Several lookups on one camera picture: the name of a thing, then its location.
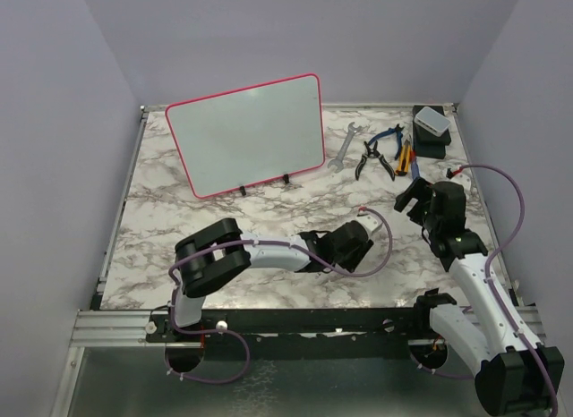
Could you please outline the pink framed whiteboard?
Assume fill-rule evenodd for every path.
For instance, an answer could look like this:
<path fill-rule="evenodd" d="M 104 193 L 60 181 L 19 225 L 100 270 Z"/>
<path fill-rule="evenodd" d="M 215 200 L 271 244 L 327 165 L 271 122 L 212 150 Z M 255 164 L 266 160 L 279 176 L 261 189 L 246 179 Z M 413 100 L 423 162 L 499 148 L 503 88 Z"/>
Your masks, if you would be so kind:
<path fill-rule="evenodd" d="M 177 102 L 165 117 L 198 199 L 311 171 L 326 159 L 314 73 Z"/>

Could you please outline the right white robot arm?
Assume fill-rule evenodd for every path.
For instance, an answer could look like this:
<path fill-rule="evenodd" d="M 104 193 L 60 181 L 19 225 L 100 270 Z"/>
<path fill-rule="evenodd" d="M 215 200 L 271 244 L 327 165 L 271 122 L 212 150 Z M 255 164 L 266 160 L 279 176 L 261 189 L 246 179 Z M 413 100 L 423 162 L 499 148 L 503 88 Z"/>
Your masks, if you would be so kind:
<path fill-rule="evenodd" d="M 448 294 L 417 298 L 411 326 L 418 336 L 440 335 L 474 377 L 475 392 L 491 416 L 557 412 L 564 359 L 526 324 L 488 260 L 480 236 L 466 228 L 466 194 L 452 182 L 421 177 L 396 198 L 394 209 L 423 229 L 432 254 L 466 296 L 473 324 Z"/>

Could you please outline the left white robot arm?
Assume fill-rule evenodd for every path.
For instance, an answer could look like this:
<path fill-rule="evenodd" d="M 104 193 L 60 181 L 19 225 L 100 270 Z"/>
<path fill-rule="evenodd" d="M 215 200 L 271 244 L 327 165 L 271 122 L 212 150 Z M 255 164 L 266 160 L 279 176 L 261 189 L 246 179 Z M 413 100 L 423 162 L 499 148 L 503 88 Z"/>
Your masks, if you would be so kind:
<path fill-rule="evenodd" d="M 167 330 L 181 341 L 192 338 L 206 297 L 249 268 L 318 273 L 334 267 L 353 274 L 380 226 L 381 221 L 361 215 L 331 232 L 280 237 L 244 232 L 230 217 L 219 220 L 175 246 L 175 311 L 167 319 Z"/>

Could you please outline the blue screwdriver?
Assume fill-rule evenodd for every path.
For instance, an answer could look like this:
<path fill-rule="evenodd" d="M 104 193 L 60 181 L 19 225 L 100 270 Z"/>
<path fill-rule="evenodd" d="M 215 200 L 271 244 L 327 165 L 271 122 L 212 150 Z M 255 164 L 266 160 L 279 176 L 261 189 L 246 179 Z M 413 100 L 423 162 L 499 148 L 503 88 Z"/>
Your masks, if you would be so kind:
<path fill-rule="evenodd" d="M 410 155 L 410 169 L 411 169 L 411 175 L 413 179 L 417 179 L 420 177 L 420 170 L 419 170 L 419 166 L 417 164 L 417 157 L 414 151 L 411 151 L 411 155 Z"/>

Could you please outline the yellow black utility knife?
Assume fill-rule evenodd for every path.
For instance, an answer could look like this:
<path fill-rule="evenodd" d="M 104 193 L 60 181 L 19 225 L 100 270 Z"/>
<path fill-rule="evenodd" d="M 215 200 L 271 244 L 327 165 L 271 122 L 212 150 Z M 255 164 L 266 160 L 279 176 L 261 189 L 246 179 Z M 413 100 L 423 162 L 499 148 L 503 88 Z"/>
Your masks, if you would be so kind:
<path fill-rule="evenodd" d="M 395 170 L 397 176 L 406 176 L 411 164 L 411 157 L 413 154 L 412 144 L 409 139 L 404 140 L 400 154 L 398 156 L 398 166 Z"/>

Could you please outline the black rectangular box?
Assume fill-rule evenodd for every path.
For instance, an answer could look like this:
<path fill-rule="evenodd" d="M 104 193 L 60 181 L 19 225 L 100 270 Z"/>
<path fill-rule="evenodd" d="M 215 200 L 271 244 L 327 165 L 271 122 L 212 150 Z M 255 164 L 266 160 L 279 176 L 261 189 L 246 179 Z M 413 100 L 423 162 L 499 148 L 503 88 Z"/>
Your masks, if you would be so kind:
<path fill-rule="evenodd" d="M 444 159 L 446 147 L 451 143 L 449 128 L 440 135 L 424 129 L 421 125 L 413 122 L 414 152 L 418 157 Z"/>

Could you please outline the white rectangular box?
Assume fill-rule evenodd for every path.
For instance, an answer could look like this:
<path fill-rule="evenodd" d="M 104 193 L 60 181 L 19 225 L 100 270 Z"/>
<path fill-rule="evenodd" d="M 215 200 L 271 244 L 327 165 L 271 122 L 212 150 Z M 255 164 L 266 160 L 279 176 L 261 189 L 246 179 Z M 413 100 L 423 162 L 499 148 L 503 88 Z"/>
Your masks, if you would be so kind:
<path fill-rule="evenodd" d="M 450 126 L 449 119 L 430 106 L 424 106 L 417 112 L 414 122 L 436 137 L 443 135 Z"/>

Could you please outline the silver open-end wrench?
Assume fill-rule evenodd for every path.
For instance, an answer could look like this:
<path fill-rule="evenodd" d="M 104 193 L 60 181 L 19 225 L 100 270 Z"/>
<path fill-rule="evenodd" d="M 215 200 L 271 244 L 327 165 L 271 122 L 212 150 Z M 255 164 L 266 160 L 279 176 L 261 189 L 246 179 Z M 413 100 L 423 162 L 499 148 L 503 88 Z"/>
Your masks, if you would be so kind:
<path fill-rule="evenodd" d="M 340 146 L 337 155 L 328 163 L 328 168 L 331 168 L 335 174 L 340 173 L 344 169 L 344 157 L 352 139 L 357 133 L 360 133 L 365 129 L 365 126 L 357 126 L 355 122 L 352 122 L 347 126 L 346 137 L 344 138 L 344 141 Z"/>

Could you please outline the blue handled pliers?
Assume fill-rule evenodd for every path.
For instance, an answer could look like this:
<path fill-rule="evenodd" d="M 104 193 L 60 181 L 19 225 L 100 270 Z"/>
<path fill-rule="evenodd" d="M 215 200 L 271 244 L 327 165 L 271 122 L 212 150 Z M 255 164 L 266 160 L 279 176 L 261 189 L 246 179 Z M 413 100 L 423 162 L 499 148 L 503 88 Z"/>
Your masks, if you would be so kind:
<path fill-rule="evenodd" d="M 396 137 L 396 141 L 397 141 L 397 152 L 394 156 L 395 160 L 398 160 L 401 153 L 402 153 L 402 148 L 403 148 L 403 142 L 402 142 L 402 138 L 403 138 L 403 131 L 404 131 L 404 127 L 401 126 L 400 124 L 397 124 L 395 127 L 393 128 L 388 128 L 387 131 L 384 132 L 380 132 L 376 135 L 374 135 L 368 142 L 367 145 L 371 148 L 373 148 L 376 144 L 377 141 L 382 139 L 382 138 L 386 138 L 386 137 L 390 137 L 392 135 L 394 135 Z"/>

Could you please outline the aluminium frame rail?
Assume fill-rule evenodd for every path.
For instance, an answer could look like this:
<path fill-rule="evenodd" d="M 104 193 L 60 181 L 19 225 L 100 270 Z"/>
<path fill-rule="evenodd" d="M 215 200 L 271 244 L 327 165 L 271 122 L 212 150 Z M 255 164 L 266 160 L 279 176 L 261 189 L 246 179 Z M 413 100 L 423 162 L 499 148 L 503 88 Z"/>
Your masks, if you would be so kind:
<path fill-rule="evenodd" d="M 146 344 L 149 311 L 80 311 L 71 347 L 136 347 Z"/>

